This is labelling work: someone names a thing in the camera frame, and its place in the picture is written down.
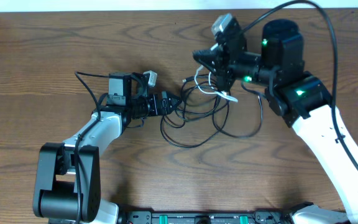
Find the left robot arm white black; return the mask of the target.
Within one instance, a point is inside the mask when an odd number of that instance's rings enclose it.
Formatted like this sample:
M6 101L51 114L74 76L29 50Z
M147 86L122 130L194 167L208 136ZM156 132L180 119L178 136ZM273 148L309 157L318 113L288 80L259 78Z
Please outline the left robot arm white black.
M100 156L132 120L166 116L181 104L168 91L149 92L157 79L151 70L106 79L108 92L92 97L90 120L72 137L40 148L32 208L49 223L123 222L118 205L101 198Z

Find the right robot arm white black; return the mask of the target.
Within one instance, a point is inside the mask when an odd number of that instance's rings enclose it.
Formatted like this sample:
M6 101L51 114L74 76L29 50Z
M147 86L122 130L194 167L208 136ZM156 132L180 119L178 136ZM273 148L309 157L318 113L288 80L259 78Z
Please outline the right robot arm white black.
M262 50L254 54L237 20L225 14L211 31L215 45L193 58L216 77L219 91L236 80L265 87L271 110L302 138L333 183L343 212L303 203L282 215L282 223L358 223L358 146L322 81L305 70L298 25L276 19L264 25Z

